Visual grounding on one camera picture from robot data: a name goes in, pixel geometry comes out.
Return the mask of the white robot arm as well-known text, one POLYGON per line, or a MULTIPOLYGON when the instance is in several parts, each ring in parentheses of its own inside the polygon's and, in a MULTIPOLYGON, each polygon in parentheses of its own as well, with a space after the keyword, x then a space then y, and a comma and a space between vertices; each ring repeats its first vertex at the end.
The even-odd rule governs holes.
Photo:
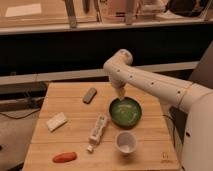
POLYGON ((132 67, 132 54, 118 50, 103 65, 118 97, 126 83, 188 114, 180 171, 213 171, 213 89, 132 67))

